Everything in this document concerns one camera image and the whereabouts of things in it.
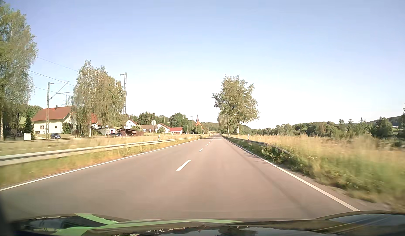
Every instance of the dry grass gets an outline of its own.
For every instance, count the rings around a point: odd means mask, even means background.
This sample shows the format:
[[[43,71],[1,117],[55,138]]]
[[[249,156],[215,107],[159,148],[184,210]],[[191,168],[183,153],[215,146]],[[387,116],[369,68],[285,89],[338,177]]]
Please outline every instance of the dry grass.
[[[247,136],[232,137],[247,139]],[[340,141],[305,136],[250,138],[291,152],[291,158],[273,159],[320,183],[345,189],[353,197],[385,202],[405,211],[405,148],[392,148],[372,137]]]
[[[121,158],[123,156],[144,153],[151,150],[173,146],[175,144],[189,142],[195,139],[176,140],[174,142],[159,143],[138,147],[102,151],[81,155],[68,156],[63,158],[53,158],[15,165],[0,166],[0,187],[24,182],[39,177],[56,174],[68,170],[73,170],[88,165],[102,163],[109,160]]]
[[[193,134],[161,135],[161,140],[194,137]],[[50,139],[35,141],[0,142],[0,156],[54,151],[72,148],[97,147],[111,144],[133,143],[157,140],[158,136],[135,136],[135,137],[96,137],[85,139]]]

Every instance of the tall grass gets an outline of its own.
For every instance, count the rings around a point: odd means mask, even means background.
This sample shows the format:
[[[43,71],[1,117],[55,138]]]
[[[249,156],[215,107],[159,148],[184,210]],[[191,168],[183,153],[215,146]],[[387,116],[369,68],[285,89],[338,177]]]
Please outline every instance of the tall grass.
[[[247,139],[247,136],[232,136]],[[345,189],[353,197],[389,203],[405,211],[405,148],[363,136],[333,140],[320,137],[251,136],[293,154],[282,164],[318,182]]]

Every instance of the sign post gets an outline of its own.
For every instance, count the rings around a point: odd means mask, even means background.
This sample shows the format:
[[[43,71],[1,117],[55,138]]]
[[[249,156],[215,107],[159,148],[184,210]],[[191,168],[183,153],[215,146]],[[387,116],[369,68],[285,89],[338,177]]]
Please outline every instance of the sign post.
[[[151,124],[153,125],[153,135],[154,135],[154,126],[156,125],[156,121],[155,121],[155,120],[152,120],[152,121],[151,121]]]

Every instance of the car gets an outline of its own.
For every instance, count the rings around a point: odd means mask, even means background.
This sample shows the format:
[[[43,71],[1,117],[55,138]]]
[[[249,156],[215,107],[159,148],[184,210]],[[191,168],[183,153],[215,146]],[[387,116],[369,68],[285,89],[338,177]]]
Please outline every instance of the car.
[[[61,136],[59,133],[51,133],[51,139],[60,139]]]

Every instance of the church steeple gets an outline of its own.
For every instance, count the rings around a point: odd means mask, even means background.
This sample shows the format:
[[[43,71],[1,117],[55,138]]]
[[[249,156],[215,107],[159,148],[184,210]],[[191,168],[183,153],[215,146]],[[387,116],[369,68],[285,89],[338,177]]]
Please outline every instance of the church steeple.
[[[197,126],[197,125],[200,125],[202,127],[202,125],[200,123],[200,120],[198,119],[198,115],[196,116],[196,124],[195,124],[195,126]]]

